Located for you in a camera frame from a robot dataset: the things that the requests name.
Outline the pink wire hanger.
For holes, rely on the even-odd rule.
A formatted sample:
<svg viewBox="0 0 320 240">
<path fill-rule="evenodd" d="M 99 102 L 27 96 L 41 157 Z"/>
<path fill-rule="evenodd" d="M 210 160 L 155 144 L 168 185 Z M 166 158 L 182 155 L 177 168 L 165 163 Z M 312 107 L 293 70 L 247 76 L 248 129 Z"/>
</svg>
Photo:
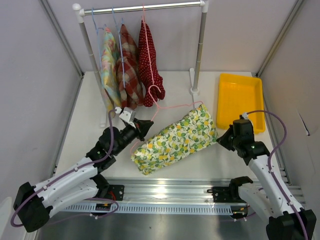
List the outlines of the pink wire hanger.
<svg viewBox="0 0 320 240">
<path fill-rule="evenodd" d="M 147 55 L 148 55 L 148 63 L 149 63 L 152 84 L 154 85 L 155 80 L 154 80 L 154 75 L 153 75 L 152 61 L 151 61 L 150 48 L 149 48 L 149 42 L 148 42 L 148 34 L 147 34 L 147 26 L 146 26 L 146 11 L 145 11 L 144 4 L 142 4 L 142 12 L 143 12 L 142 23 L 143 23 L 143 28 L 144 28 L 144 32 L 145 32 L 145 41 L 146 41 L 146 48 L 147 48 Z"/>
<path fill-rule="evenodd" d="M 152 88 L 156 88 L 158 91 L 161 91 L 160 88 L 159 88 L 157 85 L 155 85 L 155 84 L 152 84 L 152 85 L 148 88 L 148 93 L 149 93 L 149 95 L 151 96 L 151 99 L 153 100 L 153 103 L 156 105 L 156 112 L 154 113 L 151 121 L 153 121 L 153 120 L 155 119 L 155 117 L 157 116 L 157 114 L 158 114 L 158 112 L 159 112 L 160 110 L 176 109 L 176 108 L 191 107 L 191 106 L 195 107 L 196 104 L 201 104 L 201 105 L 204 104 L 203 101 L 199 100 L 199 101 L 192 102 L 192 103 L 190 103 L 190 104 L 179 104 L 179 105 L 172 105 L 172 106 L 166 106 L 166 107 L 160 106 L 160 105 L 158 104 L 158 102 L 154 99 L 153 95 L 151 94 L 151 89 L 152 89 Z"/>
</svg>

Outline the lemon print cloth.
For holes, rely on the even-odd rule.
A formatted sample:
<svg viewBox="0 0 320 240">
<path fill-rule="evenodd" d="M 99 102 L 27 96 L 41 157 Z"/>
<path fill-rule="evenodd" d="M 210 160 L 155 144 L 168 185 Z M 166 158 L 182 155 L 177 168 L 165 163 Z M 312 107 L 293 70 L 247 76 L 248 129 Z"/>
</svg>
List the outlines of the lemon print cloth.
<svg viewBox="0 0 320 240">
<path fill-rule="evenodd" d="M 214 120 L 207 107 L 200 104 L 140 145 L 131 161 L 148 176 L 214 145 L 217 139 Z"/>
</svg>

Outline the red polka dot skirt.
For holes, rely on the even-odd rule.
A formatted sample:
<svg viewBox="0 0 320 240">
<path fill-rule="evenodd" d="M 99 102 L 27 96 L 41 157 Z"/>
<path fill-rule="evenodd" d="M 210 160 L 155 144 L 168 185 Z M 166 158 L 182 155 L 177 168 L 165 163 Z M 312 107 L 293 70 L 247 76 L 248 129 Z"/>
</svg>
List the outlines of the red polka dot skirt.
<svg viewBox="0 0 320 240">
<path fill-rule="evenodd" d="M 152 107 L 154 100 L 163 100 L 166 91 L 157 69 L 156 49 L 149 26 L 142 20 L 138 38 L 138 73 L 145 88 L 143 104 Z"/>
</svg>

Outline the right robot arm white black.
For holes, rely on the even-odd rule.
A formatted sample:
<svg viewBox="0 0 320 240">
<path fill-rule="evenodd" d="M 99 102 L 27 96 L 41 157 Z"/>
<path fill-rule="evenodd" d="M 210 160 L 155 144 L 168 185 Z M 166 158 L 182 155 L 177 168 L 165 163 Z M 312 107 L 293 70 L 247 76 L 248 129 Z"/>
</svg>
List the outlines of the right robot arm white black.
<svg viewBox="0 0 320 240">
<path fill-rule="evenodd" d="M 270 240 L 310 240 L 317 217 L 306 210 L 290 192 L 281 176 L 274 170 L 271 153 L 266 145 L 255 140 L 253 125 L 248 119 L 237 119 L 217 139 L 229 151 L 237 152 L 258 178 L 262 190 L 247 177 L 233 178 L 228 196 L 234 202 L 245 201 L 266 222 Z"/>
</svg>

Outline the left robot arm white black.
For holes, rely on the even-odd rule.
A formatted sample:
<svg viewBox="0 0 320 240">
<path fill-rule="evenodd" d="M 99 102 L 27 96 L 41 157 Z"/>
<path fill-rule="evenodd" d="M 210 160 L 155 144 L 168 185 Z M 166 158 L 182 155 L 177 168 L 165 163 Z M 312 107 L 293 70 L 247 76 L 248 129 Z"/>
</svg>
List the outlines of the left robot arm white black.
<svg viewBox="0 0 320 240">
<path fill-rule="evenodd" d="M 152 120 L 134 118 L 122 130 L 110 125 L 74 166 L 35 185 L 22 184 L 13 204 L 11 226 L 32 233 L 61 210 L 83 200 L 97 199 L 117 205 L 112 188 L 101 173 L 115 163 L 115 157 L 133 140 L 143 140 L 153 124 Z"/>
</svg>

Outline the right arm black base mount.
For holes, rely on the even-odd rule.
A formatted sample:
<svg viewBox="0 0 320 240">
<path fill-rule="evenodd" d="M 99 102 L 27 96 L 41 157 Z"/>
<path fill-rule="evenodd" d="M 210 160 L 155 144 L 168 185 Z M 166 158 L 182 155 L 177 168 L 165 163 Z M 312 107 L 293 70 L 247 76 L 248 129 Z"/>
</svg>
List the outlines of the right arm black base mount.
<svg viewBox="0 0 320 240">
<path fill-rule="evenodd" d="M 206 192 L 212 195 L 214 203 L 246 203 L 238 196 L 232 196 L 232 192 L 228 186 L 214 186 L 207 189 Z"/>
</svg>

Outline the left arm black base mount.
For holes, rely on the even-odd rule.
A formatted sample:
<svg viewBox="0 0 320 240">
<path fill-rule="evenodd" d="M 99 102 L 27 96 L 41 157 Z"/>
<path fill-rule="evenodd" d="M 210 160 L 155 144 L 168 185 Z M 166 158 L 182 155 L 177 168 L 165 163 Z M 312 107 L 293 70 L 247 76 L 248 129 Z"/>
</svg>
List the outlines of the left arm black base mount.
<svg viewBox="0 0 320 240">
<path fill-rule="evenodd" d="M 105 185 L 98 188 L 95 198 L 122 201 L 124 199 L 125 186 L 120 184 Z"/>
</svg>

